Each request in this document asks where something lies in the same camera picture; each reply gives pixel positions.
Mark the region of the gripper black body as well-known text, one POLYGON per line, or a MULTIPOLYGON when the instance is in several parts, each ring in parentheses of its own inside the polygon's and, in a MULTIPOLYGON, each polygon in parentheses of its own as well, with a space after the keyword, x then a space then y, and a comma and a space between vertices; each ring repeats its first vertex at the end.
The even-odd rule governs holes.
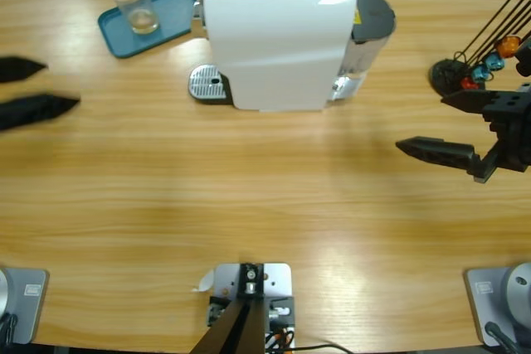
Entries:
POLYGON ((491 123, 496 133, 496 167, 525 172, 530 166, 530 109, 491 123))

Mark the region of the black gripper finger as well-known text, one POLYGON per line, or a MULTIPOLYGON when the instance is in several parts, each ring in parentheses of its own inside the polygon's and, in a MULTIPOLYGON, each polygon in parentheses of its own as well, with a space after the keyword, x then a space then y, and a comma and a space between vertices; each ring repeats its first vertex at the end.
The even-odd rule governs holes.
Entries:
POLYGON ((524 115, 530 107, 530 93, 498 90, 462 90, 441 99, 443 104, 485 120, 524 115))
POLYGON ((79 98, 60 95, 29 95, 1 103, 1 130, 52 120, 80 103, 79 98))
POLYGON ((395 145, 406 155, 423 162, 464 170, 479 183, 487 182, 498 168, 496 149, 481 158, 471 144, 421 136, 397 141, 395 145))
POLYGON ((2 56, 0 59, 0 82, 9 83, 25 80, 46 68, 46 64, 38 61, 18 56, 2 56))

